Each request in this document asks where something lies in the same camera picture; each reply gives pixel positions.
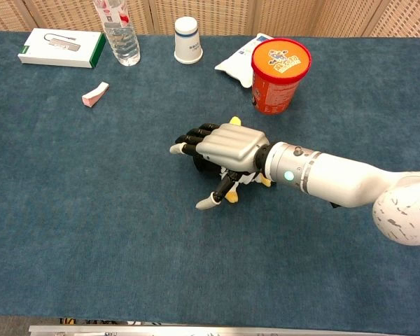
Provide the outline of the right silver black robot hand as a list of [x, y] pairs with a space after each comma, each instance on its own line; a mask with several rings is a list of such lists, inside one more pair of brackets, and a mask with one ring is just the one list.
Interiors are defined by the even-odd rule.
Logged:
[[169, 152], [192, 156], [201, 171], [218, 169], [220, 183], [210, 196], [195, 205], [205, 210], [224, 199], [236, 202], [236, 188], [240, 183], [255, 181], [267, 187], [272, 185], [263, 168], [263, 155], [269, 145], [264, 132], [233, 123], [204, 123], [178, 137]]

